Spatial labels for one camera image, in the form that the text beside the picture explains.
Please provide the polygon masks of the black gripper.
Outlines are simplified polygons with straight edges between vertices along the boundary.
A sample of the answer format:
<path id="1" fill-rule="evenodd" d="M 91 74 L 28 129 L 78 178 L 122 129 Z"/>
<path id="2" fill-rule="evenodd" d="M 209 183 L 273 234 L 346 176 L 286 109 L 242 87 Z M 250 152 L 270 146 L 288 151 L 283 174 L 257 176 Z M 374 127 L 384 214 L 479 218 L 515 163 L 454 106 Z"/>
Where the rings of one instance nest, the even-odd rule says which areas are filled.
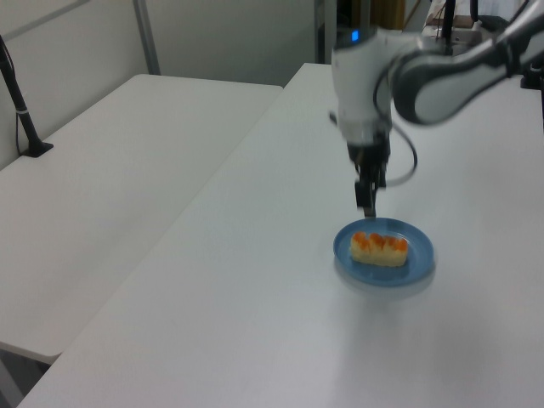
<path id="1" fill-rule="evenodd" d="M 354 183 L 358 208 L 363 208 L 366 218 L 375 218 L 378 188 L 386 187 L 386 173 L 390 156 L 389 136 L 377 133 L 369 144 L 347 144 L 348 157 L 354 164 L 359 181 Z"/>

